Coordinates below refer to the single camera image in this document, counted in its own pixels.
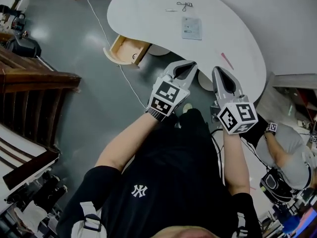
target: short sleeve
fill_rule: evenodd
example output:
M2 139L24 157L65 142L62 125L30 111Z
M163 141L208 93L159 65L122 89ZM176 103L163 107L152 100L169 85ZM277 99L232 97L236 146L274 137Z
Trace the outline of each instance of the short sleeve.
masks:
M56 228L58 237L70 237L73 225L84 220L81 202L91 201L96 210L100 209L120 176L119 170L107 166L98 166L89 170L63 211Z
M232 196L232 200L238 219L232 238L261 238L262 232L252 196L247 193L238 193Z
M294 154L280 168L286 183L293 189L303 189L309 180L309 170L299 154Z

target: strap buckle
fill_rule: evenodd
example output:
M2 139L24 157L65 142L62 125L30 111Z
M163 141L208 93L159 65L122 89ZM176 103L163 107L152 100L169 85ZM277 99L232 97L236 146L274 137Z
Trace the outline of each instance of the strap buckle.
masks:
M85 216L84 228L95 232L101 231L101 220L95 214L87 214Z

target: wooden staircase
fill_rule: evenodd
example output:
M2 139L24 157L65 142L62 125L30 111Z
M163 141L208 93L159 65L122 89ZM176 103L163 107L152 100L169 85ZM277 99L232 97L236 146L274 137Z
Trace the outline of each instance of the wooden staircase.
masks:
M77 88L76 74L51 71L38 59L0 47L0 123L55 150L54 138L65 94Z

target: black wrist strap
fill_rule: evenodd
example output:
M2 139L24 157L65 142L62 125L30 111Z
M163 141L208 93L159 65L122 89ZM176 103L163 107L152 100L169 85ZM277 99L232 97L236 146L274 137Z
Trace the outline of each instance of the black wrist strap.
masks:
M165 118L165 115L162 115L160 112L158 112L152 108L149 108L145 112L151 114L158 121L163 121L163 119Z

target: shoe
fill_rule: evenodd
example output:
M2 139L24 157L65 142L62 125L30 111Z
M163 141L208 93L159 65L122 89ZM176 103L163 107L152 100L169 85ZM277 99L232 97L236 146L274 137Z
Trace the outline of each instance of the shoe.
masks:
M52 178L56 178L58 181L60 181L60 178L56 175L52 175Z
M186 103L183 107L183 114L193 108L193 105L190 103Z
M66 185L63 185L63 187L62 187L62 188L64 188L64 189L65 189L66 193L68 192L68 188L67 188L67 186L66 186Z

